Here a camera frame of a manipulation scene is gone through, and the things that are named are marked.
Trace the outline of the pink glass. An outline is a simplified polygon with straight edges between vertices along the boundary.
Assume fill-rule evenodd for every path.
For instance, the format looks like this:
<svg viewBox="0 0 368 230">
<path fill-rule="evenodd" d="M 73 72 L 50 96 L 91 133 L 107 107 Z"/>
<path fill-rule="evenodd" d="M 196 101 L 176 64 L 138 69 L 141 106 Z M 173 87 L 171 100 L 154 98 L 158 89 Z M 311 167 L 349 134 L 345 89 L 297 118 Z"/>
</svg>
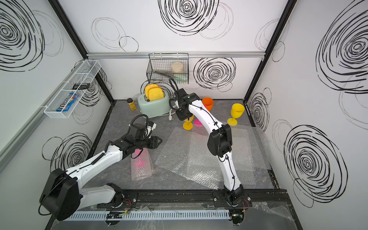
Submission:
<svg viewBox="0 0 368 230">
<path fill-rule="evenodd" d="M 135 150 L 130 160 L 132 181 L 143 180 L 152 176 L 153 163 L 147 148 Z"/>
<path fill-rule="evenodd" d="M 199 119 L 196 119 L 196 120 L 194 121 L 194 124 L 195 124 L 197 127 L 202 127 L 202 126 L 203 126 L 203 124 L 199 121 Z"/>
</svg>

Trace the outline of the orange wine glass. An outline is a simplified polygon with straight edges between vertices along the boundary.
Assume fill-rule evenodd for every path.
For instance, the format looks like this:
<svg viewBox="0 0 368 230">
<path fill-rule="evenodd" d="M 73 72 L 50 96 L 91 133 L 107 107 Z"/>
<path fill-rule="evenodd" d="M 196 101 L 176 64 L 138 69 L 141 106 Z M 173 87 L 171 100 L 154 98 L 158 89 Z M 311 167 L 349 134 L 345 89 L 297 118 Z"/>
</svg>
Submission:
<svg viewBox="0 0 368 230">
<path fill-rule="evenodd" d="M 213 105 L 214 105 L 214 101 L 212 98 L 205 97 L 202 99 L 202 103 L 208 111 L 212 110 Z"/>
</svg>

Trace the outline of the bubble wrap of yellow-orange glass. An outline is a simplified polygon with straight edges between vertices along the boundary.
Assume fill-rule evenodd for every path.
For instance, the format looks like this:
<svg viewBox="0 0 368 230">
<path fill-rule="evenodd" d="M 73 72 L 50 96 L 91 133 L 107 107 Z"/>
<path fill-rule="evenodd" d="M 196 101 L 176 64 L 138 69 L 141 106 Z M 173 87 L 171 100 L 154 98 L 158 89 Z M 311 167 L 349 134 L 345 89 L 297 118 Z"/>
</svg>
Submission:
<svg viewBox="0 0 368 230">
<path fill-rule="evenodd" d="M 205 187 L 218 189 L 223 180 L 219 161 L 207 146 L 208 137 L 175 127 L 155 164 Z"/>
</svg>

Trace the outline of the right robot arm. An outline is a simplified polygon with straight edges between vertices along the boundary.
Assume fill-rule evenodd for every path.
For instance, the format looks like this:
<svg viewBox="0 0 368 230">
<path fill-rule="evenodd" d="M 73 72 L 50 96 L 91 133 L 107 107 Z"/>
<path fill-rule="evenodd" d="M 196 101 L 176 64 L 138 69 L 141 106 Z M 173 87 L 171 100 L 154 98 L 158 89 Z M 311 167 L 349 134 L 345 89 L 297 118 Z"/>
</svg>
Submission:
<svg viewBox="0 0 368 230">
<path fill-rule="evenodd" d="M 175 104 L 177 117 L 184 121 L 196 117 L 209 134 L 207 147 L 209 152 L 218 158 L 224 179 L 225 199 L 231 206 L 241 203 L 244 188 L 241 184 L 232 160 L 232 129 L 218 121 L 204 106 L 195 94 L 187 94 L 184 89 L 175 89 Z"/>
</svg>

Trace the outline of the bubble wrap of yellow glass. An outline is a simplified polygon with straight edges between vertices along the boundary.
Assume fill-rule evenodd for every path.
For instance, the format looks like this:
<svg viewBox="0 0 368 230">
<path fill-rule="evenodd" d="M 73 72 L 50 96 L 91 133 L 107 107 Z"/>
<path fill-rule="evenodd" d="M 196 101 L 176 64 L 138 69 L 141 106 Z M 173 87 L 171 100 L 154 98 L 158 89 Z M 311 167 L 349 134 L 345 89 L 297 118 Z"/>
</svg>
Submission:
<svg viewBox="0 0 368 230">
<path fill-rule="evenodd" d="M 237 170 L 270 170 L 267 138 L 259 127 L 232 127 L 232 159 Z"/>
</svg>

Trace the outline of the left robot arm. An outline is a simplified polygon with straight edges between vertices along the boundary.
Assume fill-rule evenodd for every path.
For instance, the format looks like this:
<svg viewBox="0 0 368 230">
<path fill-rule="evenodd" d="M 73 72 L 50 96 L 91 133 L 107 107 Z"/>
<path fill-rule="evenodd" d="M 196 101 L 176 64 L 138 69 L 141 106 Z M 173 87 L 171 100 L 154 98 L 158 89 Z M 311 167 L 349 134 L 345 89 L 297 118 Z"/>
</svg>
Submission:
<svg viewBox="0 0 368 230">
<path fill-rule="evenodd" d="M 156 124 L 131 124 L 128 132 L 115 141 L 109 141 L 105 149 L 91 159 L 67 170 L 52 171 L 43 189 L 39 203 L 57 220 L 65 220 L 76 211 L 98 204 L 117 208 L 125 202 L 122 189 L 108 183 L 100 187 L 84 186 L 109 166 L 131 156 L 136 150 L 156 149 L 162 139 L 153 136 Z"/>
</svg>

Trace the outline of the yellow-orange glass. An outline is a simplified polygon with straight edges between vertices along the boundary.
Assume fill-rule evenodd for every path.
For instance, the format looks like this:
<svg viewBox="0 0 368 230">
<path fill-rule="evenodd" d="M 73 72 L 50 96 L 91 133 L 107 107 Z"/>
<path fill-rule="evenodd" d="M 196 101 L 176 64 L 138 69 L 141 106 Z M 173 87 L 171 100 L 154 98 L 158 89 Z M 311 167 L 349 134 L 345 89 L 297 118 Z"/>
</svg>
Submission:
<svg viewBox="0 0 368 230">
<path fill-rule="evenodd" d="M 184 120 L 184 124 L 183 124 L 183 128 L 185 130 L 191 130 L 193 128 L 193 120 L 194 120 L 194 115 L 192 115 L 191 117 L 189 117 L 188 119 Z"/>
</svg>

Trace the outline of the bubble wrap of pink glass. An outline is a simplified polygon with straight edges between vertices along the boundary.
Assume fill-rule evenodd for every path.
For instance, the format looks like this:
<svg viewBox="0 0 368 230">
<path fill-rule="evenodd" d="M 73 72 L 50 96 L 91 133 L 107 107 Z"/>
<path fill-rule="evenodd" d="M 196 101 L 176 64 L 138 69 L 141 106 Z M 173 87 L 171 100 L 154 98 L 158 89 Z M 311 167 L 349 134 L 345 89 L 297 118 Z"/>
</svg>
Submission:
<svg viewBox="0 0 368 230">
<path fill-rule="evenodd" d="M 251 146 L 251 126 L 236 126 L 232 128 L 232 160 L 237 176 L 243 186 L 250 186 L 256 183 L 255 160 L 252 155 L 255 151 Z M 210 188 L 220 188 L 224 182 L 223 174 L 217 157 L 213 156 L 208 148 L 199 155 L 200 160 L 196 161 L 199 168 L 209 177 Z"/>
</svg>

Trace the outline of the yellow wine glass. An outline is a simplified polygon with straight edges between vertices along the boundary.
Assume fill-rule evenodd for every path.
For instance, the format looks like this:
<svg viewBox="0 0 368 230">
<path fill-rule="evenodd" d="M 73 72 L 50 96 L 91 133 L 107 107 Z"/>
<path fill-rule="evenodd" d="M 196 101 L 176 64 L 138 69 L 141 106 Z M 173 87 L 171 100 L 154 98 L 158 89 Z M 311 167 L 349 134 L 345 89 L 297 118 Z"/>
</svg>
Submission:
<svg viewBox="0 0 368 230">
<path fill-rule="evenodd" d="M 227 120 L 228 125 L 230 126 L 238 125 L 237 119 L 243 115 L 244 111 L 245 111 L 245 107 L 242 104 L 240 103 L 233 104 L 232 109 L 231 109 L 232 117 Z"/>
</svg>

